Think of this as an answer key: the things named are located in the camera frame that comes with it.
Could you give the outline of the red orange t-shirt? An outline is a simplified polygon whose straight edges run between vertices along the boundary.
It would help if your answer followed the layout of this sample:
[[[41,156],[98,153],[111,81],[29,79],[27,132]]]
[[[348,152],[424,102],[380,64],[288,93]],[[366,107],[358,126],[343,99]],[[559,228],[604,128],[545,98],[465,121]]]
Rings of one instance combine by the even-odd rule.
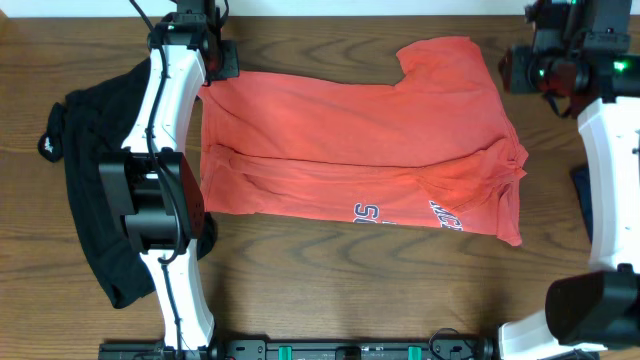
[[[203,88],[206,207],[444,228],[519,245],[527,152],[479,47],[399,50],[394,85],[244,71]]]

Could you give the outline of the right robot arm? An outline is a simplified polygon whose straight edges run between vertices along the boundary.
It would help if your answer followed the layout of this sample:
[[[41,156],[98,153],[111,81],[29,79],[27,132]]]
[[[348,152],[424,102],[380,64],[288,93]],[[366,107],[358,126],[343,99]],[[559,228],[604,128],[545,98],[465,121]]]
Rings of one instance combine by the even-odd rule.
[[[589,271],[555,281],[542,310],[503,324],[500,359],[590,358],[639,344],[639,57],[630,0],[539,0],[529,45],[499,63],[506,91],[569,101],[587,154]]]

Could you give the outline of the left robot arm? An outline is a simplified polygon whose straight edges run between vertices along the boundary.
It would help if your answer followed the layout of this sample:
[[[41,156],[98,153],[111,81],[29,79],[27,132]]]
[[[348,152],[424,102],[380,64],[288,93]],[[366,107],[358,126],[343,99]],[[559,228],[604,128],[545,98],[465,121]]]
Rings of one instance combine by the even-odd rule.
[[[179,1],[149,23],[150,73],[135,124],[99,174],[116,229],[146,266],[165,334],[157,344],[106,343],[101,359],[222,360],[198,266],[206,224],[203,196],[185,155],[193,104],[201,87],[239,74],[233,42],[222,39],[226,8]]]

